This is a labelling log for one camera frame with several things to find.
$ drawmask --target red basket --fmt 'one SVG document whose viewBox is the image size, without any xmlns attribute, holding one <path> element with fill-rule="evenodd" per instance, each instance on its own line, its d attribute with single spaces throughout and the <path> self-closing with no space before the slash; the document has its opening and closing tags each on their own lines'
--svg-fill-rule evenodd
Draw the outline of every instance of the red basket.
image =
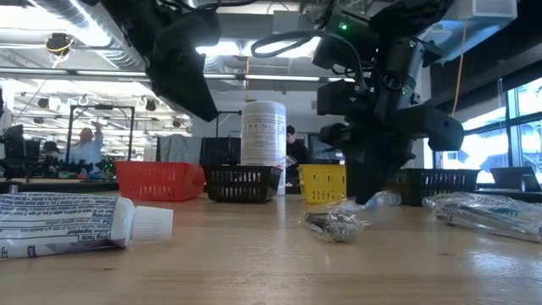
<svg viewBox="0 0 542 305">
<path fill-rule="evenodd" d="M 120 195 L 135 200 L 179 202 L 203 192 L 201 166 L 187 163 L 115 162 Z"/>
</svg>

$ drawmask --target toothpaste tube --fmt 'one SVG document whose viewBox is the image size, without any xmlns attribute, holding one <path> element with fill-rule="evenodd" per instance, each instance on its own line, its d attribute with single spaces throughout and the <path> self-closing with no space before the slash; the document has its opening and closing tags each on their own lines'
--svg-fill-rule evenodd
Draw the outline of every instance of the toothpaste tube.
<svg viewBox="0 0 542 305">
<path fill-rule="evenodd" d="M 0 259 L 169 239 L 173 210 L 123 197 L 48 192 L 0 195 Z"/>
</svg>

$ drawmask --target yellow plastic basket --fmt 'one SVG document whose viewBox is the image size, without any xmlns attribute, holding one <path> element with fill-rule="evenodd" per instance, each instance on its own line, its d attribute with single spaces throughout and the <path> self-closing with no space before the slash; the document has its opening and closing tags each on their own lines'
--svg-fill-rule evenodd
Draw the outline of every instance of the yellow plastic basket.
<svg viewBox="0 0 542 305">
<path fill-rule="evenodd" d="M 301 194 L 309 204 L 335 202 L 346 197 L 345 165 L 299 166 Z"/>
</svg>

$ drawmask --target black basket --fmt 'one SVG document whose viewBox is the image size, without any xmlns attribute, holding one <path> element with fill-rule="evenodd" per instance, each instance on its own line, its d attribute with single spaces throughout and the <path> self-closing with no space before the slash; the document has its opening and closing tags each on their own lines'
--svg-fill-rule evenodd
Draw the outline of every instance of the black basket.
<svg viewBox="0 0 542 305">
<path fill-rule="evenodd" d="M 402 169 L 391 188 L 401 192 L 402 204 L 422 206 L 424 197 L 455 191 L 472 192 L 478 169 Z"/>
<path fill-rule="evenodd" d="M 273 166 L 206 166 L 209 199 L 263 203 L 277 194 L 282 169 Z"/>
</svg>

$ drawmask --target toothpaste tube cap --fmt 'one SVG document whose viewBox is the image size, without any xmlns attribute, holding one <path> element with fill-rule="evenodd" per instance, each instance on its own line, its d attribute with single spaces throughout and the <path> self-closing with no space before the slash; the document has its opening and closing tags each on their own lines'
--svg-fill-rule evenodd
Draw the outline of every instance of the toothpaste tube cap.
<svg viewBox="0 0 542 305">
<path fill-rule="evenodd" d="M 171 238 L 173 210 L 136 207 L 132 225 L 132 241 L 153 241 Z"/>
</svg>

